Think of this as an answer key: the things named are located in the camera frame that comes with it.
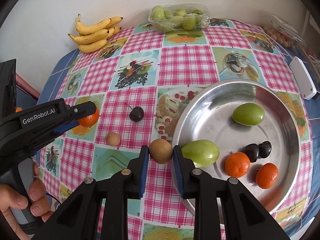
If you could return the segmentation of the bare left hand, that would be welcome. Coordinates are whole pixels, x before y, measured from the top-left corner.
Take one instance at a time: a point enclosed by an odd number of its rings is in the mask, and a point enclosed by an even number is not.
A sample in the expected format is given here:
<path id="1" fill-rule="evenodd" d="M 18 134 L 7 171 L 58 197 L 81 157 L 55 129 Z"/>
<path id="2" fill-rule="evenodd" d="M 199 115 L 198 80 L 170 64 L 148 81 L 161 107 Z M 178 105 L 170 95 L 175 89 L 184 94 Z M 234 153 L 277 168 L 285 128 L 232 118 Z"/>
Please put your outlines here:
<path id="1" fill-rule="evenodd" d="M 29 198 L 33 202 L 30 210 L 35 217 L 41 217 L 46 222 L 54 213 L 50 209 L 50 202 L 46 197 L 46 187 L 44 183 L 37 178 L 40 174 L 40 168 L 34 163 L 34 181 L 29 189 Z M 1 184 L 1 212 L 12 230 L 19 239 L 30 239 L 29 236 L 21 229 L 15 216 L 12 214 L 10 208 L 26 209 L 28 207 L 28 200 L 25 196 L 19 194 L 7 184 Z"/>

